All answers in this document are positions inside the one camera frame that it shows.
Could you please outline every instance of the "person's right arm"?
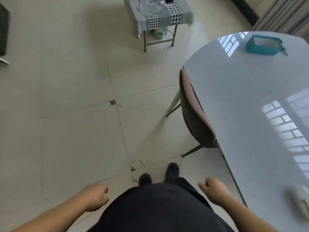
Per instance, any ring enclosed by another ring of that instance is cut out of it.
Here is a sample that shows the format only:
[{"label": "person's right arm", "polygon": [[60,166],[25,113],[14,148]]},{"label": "person's right arm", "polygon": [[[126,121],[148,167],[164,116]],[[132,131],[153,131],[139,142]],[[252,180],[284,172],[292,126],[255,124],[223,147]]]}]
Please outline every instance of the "person's right arm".
[{"label": "person's right arm", "polygon": [[205,183],[198,183],[198,186],[212,203],[230,215],[239,232],[279,232],[235,199],[220,180],[206,178]]}]

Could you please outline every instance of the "hand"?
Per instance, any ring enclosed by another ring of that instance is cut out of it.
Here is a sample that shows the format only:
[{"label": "hand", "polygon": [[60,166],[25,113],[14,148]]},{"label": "hand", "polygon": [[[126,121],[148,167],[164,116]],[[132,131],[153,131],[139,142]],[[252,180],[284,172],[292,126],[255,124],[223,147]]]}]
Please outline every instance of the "hand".
[{"label": "hand", "polygon": [[220,207],[233,198],[225,184],[216,178],[206,178],[205,184],[199,182],[198,186],[212,203]]},{"label": "hand", "polygon": [[94,212],[109,201],[105,195],[108,192],[108,185],[97,182],[83,188],[75,197],[85,205],[86,212]]}]

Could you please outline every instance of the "teal box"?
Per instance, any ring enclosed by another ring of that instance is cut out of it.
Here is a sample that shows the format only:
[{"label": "teal box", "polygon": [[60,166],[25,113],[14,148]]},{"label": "teal box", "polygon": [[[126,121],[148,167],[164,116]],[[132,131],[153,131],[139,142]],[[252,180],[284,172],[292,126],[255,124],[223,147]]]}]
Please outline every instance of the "teal box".
[{"label": "teal box", "polygon": [[283,49],[276,37],[253,35],[247,42],[247,51],[253,54],[276,55]]}]

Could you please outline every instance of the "glossy white tabletop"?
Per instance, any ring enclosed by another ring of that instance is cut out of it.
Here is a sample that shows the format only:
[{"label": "glossy white tabletop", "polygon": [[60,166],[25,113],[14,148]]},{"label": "glossy white tabletop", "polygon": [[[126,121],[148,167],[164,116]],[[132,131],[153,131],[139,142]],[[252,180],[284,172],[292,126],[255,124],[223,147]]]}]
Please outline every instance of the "glossy white tabletop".
[{"label": "glossy white tabletop", "polygon": [[[288,56],[247,53],[253,34],[282,39]],[[282,232],[309,231],[288,192],[309,188],[309,45],[279,33],[236,33],[183,67],[248,208]]]}]

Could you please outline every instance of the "computer mouse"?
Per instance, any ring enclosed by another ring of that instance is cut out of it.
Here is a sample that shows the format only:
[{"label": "computer mouse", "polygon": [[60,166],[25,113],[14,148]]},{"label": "computer mouse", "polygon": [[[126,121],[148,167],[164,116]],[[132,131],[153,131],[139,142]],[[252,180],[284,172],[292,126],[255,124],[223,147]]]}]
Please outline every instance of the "computer mouse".
[{"label": "computer mouse", "polygon": [[292,187],[291,197],[298,208],[300,214],[309,221],[309,190],[308,188]]}]

